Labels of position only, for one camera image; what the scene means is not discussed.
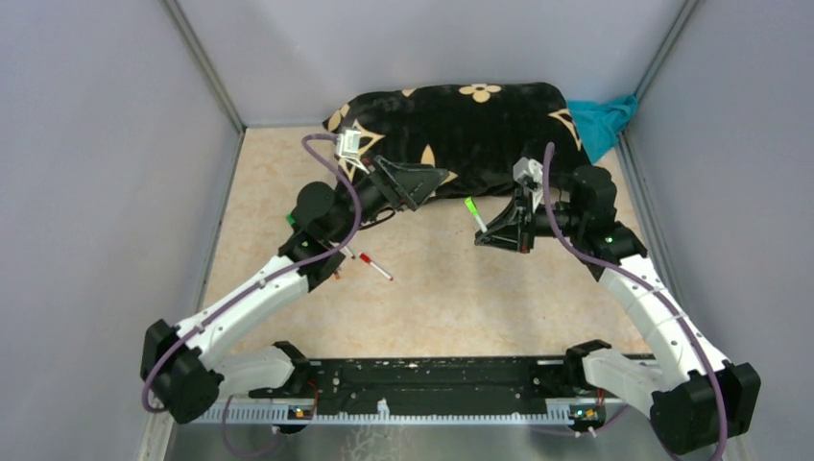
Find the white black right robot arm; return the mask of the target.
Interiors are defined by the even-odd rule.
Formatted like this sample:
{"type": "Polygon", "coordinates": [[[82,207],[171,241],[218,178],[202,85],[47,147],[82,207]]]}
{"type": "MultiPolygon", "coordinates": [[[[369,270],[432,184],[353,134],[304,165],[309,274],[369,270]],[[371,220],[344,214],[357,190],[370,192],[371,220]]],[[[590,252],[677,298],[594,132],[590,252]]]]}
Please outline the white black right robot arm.
{"type": "Polygon", "coordinates": [[[558,238],[623,307],[657,365],[633,361],[593,340],[567,351],[563,384],[576,396],[607,391],[650,421],[673,454],[745,434],[761,385],[748,363],[734,364],[693,324],[663,284],[635,232],[616,217],[611,174],[581,166],[550,194],[550,174],[532,159],[514,168],[507,207],[475,235],[479,246],[526,254],[540,237],[558,238]]]}

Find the white pen with green tip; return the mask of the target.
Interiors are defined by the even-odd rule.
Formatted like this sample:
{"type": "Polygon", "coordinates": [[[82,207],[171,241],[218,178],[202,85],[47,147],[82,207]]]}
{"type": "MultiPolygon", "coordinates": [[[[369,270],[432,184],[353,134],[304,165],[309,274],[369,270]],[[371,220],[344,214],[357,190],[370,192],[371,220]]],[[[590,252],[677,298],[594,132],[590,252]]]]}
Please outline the white pen with green tip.
{"type": "Polygon", "coordinates": [[[486,232],[488,230],[485,222],[483,221],[480,215],[474,215],[474,219],[478,225],[480,232],[486,232]]]}

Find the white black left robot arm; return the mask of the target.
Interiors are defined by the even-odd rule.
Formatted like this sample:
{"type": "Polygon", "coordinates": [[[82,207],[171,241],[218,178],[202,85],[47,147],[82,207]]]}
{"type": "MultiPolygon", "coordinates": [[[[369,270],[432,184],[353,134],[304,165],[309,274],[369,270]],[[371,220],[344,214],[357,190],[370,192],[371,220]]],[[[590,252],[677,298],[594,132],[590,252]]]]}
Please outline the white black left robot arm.
{"type": "Polygon", "coordinates": [[[293,230],[253,276],[212,306],[174,325],[158,320],[145,332],[140,376],[143,408],[168,412],[179,424],[201,417],[214,403],[249,391],[276,389],[295,397],[306,388],[308,361],[288,341],[259,352],[232,347],[281,308],[299,300],[341,266],[342,249],[362,221],[386,207],[417,209],[449,177],[448,170],[377,157],[371,172],[351,183],[311,182],[292,211],[293,230]]]}

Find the clear highlighter with green cap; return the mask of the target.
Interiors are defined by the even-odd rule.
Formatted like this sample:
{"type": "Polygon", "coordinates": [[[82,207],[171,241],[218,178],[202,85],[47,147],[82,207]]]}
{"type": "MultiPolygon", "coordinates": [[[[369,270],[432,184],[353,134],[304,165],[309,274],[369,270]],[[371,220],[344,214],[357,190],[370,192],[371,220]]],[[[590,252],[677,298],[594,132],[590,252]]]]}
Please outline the clear highlighter with green cap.
{"type": "Polygon", "coordinates": [[[473,217],[475,217],[475,216],[478,216],[478,215],[479,215],[479,211],[478,211],[477,205],[474,203],[474,200],[473,200],[473,198],[472,198],[472,197],[466,197],[466,198],[465,198],[465,205],[466,205],[466,207],[467,207],[467,210],[469,211],[469,213],[470,213],[470,214],[471,214],[473,217]]]}

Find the white marker with red tip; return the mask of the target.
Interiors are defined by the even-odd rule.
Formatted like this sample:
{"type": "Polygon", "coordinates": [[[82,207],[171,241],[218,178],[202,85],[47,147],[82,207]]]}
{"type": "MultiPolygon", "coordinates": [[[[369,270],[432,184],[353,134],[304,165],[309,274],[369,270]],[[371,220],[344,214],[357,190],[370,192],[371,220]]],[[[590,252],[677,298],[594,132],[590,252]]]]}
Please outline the white marker with red tip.
{"type": "Polygon", "coordinates": [[[360,254],[359,254],[359,258],[360,258],[360,259],[361,259],[363,262],[365,262],[366,264],[368,264],[369,266],[371,266],[371,267],[372,267],[372,268],[373,268],[375,271],[377,271],[377,272],[378,272],[380,275],[382,275],[382,276],[383,276],[385,279],[387,279],[387,280],[389,280],[389,281],[393,281],[393,280],[395,279],[395,278],[394,278],[394,276],[393,276],[393,275],[392,275],[390,272],[388,272],[388,271],[387,271],[386,269],[384,269],[384,268],[383,268],[383,267],[382,267],[380,264],[378,264],[377,262],[375,262],[375,261],[374,261],[374,260],[373,260],[373,259],[372,259],[370,256],[368,256],[367,254],[365,254],[365,253],[360,253],[360,254]]]}

